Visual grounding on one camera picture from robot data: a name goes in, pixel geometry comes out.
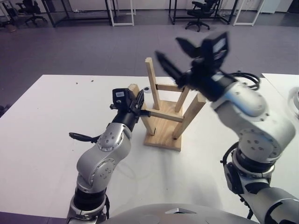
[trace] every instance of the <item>wall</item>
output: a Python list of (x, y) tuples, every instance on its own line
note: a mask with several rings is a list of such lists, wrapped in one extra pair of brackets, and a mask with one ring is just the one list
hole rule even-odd
[[(104, 10), (106, 9), (104, 0), (69, 0), (73, 10)], [(118, 0), (120, 9), (129, 9), (129, 0)], [(169, 0), (135, 0), (136, 9), (166, 9)], [(186, 8), (186, 3), (190, 0), (178, 0), (177, 8)]]
[[(73, 10), (104, 10), (105, 1), (104, 0), (69, 0)], [(256, 10), (260, 5), (261, 0), (247, 0), (243, 7), (245, 10)], [(118, 0), (121, 9), (128, 9), (130, 7), (129, 0)], [(178, 9), (189, 9), (192, 8), (192, 0), (178, 0)], [(235, 0), (223, 0), (223, 9), (232, 9)], [(135, 5), (137, 9), (167, 9), (169, 5), (169, 0), (135, 0)]]

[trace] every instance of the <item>black office chair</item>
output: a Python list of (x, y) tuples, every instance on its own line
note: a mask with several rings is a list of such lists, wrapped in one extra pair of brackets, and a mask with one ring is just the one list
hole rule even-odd
[(193, 1), (192, 4), (194, 5), (193, 9), (187, 10), (187, 14), (197, 18), (197, 21), (190, 21), (188, 22), (185, 29), (188, 29), (192, 25), (196, 25), (198, 27), (197, 32), (200, 31), (200, 26), (206, 26), (208, 30), (210, 30), (210, 26), (206, 23), (200, 21), (200, 19), (206, 19), (212, 16), (216, 9), (216, 3), (219, 0), (205, 0), (205, 4)]
[(28, 18), (25, 21), (27, 26), (28, 26), (27, 24), (28, 21), (32, 21), (37, 26), (36, 19), (42, 19), (44, 22), (48, 22), (44, 17), (35, 15), (35, 14), (41, 14), (41, 10), (38, 7), (36, 1), (33, 2), (32, 0), (23, 0), (22, 3), (19, 2), (16, 3), (16, 5), (20, 7), (20, 9), (18, 10), (20, 13), (26, 13), (32, 15), (30, 18)]

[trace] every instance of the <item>white table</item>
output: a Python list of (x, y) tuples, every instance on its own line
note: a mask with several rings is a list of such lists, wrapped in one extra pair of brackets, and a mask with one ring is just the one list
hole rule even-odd
[[(157, 81), (172, 83), (168, 77)], [(44, 75), (34, 83), (0, 119), (0, 211), (66, 217), (76, 186), (77, 160), (92, 146), (71, 139), (68, 132), (101, 134), (116, 113), (109, 109), (112, 89), (130, 83), (149, 85), (147, 77), (60, 75)], [(270, 107), (285, 113), (281, 106), (285, 100), (264, 78), (260, 92)], [(189, 94), (184, 108), (195, 94)], [(166, 100), (177, 100), (178, 95), (160, 92)], [(145, 100), (152, 105), (151, 94), (145, 94)], [(237, 136), (221, 124), (209, 104), (183, 133), (180, 153), (143, 146), (145, 131), (140, 121), (130, 154), (113, 173), (107, 191), (112, 215), (150, 203), (191, 203), (247, 215), (247, 207), (228, 190), (219, 163)], [(298, 145), (297, 134), (272, 178), (272, 186), (296, 197)]]

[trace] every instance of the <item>metal table frame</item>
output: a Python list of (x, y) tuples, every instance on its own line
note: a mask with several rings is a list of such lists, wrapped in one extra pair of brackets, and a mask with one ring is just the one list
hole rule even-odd
[[(235, 0), (232, 12), (229, 15), (229, 19), (227, 20), (226, 18), (224, 18), (223, 16), (220, 16), (218, 14), (219, 9), (220, 9), (220, 5), (222, 4), (222, 0), (218, 0), (216, 11), (215, 11), (215, 16), (212, 16), (209, 19), (220, 19), (220, 20), (226, 22), (229, 25), (232, 21), (233, 16), (234, 16), (234, 12), (235, 12), (235, 9), (238, 5), (238, 1), (239, 0)], [(178, 2), (178, 0), (174, 1), (174, 9), (173, 9), (173, 16), (172, 16), (171, 15), (171, 0), (169, 0), (168, 16), (169, 16), (169, 19), (170, 19), (170, 21), (173, 25), (175, 24), (176, 19), (195, 19), (194, 17), (191, 17), (191, 16), (176, 16), (176, 14), (177, 14), (177, 2)]]
[(245, 0), (242, 0), (240, 9), (239, 9), (238, 14), (237, 14), (237, 16), (236, 16), (236, 18), (235, 18), (235, 21), (234, 21), (233, 26), (237, 26), (237, 25), (241, 25), (241, 26), (242, 26), (242, 25), (243, 25), (243, 26), (254, 26), (254, 24), (256, 23), (256, 20), (257, 20), (258, 16), (260, 15), (260, 13), (261, 13), (261, 11), (262, 11), (262, 8), (263, 8), (265, 2), (266, 2), (265, 0), (262, 0), (262, 1), (261, 1), (261, 4), (260, 4), (259, 9), (258, 9), (258, 11), (257, 11), (257, 13), (256, 13), (256, 16), (254, 17), (253, 22), (238, 22), (239, 15), (240, 15), (240, 13), (241, 13), (241, 11), (242, 11), (242, 8), (243, 8), (243, 5), (244, 5), (244, 3), (245, 3)]
[[(110, 17), (110, 13), (109, 13), (109, 8), (108, 8), (108, 0), (105, 0), (105, 5), (106, 5), (106, 12), (107, 12), (107, 17), (92, 17), (92, 18), (70, 18), (70, 15), (65, 7), (64, 1), (62, 0), (62, 5), (64, 7), (64, 11), (66, 13), (66, 17), (62, 18), (61, 20), (54, 22), (51, 15), (50, 15), (50, 11), (48, 10), (48, 7), (45, 3), (45, 0), (42, 0), (43, 6), (46, 9), (46, 12), (48, 14), (48, 17), (52, 23), (53, 27), (56, 27), (59, 23), (61, 23), (62, 21), (84, 21), (84, 20), (109, 20), (109, 24), (112, 26), (112, 21), (111, 21), (111, 17)], [(115, 3), (114, 0), (112, 0), (113, 2), (113, 8), (114, 8), (114, 16), (116, 16), (116, 9), (115, 9)]]

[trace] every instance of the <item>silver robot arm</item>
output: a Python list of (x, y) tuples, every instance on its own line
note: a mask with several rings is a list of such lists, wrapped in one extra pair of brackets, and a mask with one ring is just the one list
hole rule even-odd
[[(201, 47), (186, 39), (177, 41), (194, 58), (192, 68), (182, 73), (164, 54), (156, 52), (162, 68), (178, 87), (201, 92), (212, 102), (221, 122), (239, 137), (221, 161), (228, 188), (250, 208), (248, 218), (254, 214), (261, 224), (298, 224), (299, 200), (270, 187), (274, 164), (295, 135), (293, 124), (269, 109), (258, 92), (221, 71), (228, 54), (227, 33), (210, 35)], [(230, 153), (232, 162), (227, 163)]]
[[(95, 224), (109, 218), (106, 189), (112, 173), (130, 152), (132, 131), (139, 117), (150, 115), (141, 110), (144, 103), (143, 91), (135, 98), (129, 89), (115, 89), (113, 103), (110, 108), (117, 109), (117, 115), (98, 137), (96, 144), (83, 153), (77, 162), (77, 187), (67, 216), (69, 224)], [(80, 136), (84, 139), (76, 139), (86, 141), (88, 137)]]
[(111, 123), (98, 142), (79, 158), (76, 193), (71, 199), (68, 223), (105, 221), (106, 188), (116, 165), (130, 152), (131, 137), (126, 125)]
[(270, 187), (274, 163), (295, 135), (293, 124), (240, 82), (232, 84), (212, 107), (222, 123), (239, 136), (232, 162), (224, 164), (229, 189), (244, 200), (261, 224), (299, 223), (299, 200)]

